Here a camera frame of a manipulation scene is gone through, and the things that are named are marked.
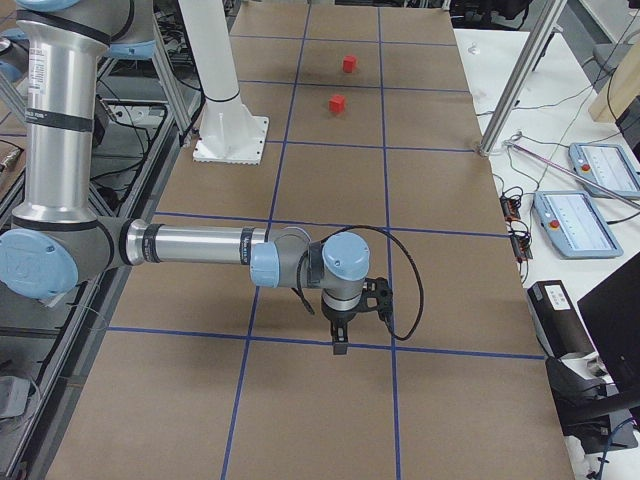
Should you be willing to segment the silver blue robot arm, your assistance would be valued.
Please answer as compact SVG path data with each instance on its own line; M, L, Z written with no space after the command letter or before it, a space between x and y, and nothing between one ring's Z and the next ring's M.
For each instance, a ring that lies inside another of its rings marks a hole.
M151 57L149 1L21 1L29 41L25 195L1 237L1 280L45 300L107 270L145 262L241 264L254 284L322 293L333 351L348 348L348 323L366 309L367 243L351 232L315 242L294 227L172 227L96 215L88 194L97 63Z

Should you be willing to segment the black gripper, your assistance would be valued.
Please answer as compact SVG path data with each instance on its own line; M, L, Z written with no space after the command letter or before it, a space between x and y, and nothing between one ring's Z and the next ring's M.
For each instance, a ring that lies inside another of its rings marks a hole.
M331 341L334 355L346 355L348 351L348 324L359 311L356 307L340 311L332 308L325 302L321 304L322 313L330 322Z

